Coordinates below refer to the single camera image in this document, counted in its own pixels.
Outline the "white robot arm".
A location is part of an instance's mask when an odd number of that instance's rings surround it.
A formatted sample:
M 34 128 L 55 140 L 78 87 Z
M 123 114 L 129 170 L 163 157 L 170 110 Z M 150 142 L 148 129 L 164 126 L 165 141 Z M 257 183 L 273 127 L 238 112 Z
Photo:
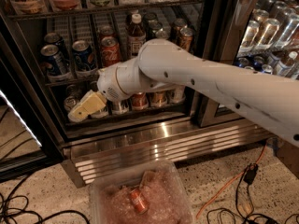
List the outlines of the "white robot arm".
M 201 59 L 165 39 L 152 39 L 135 58 L 101 69 L 98 91 L 87 92 L 68 117 L 82 121 L 107 101 L 177 85 L 204 94 L 299 147 L 298 80 Z

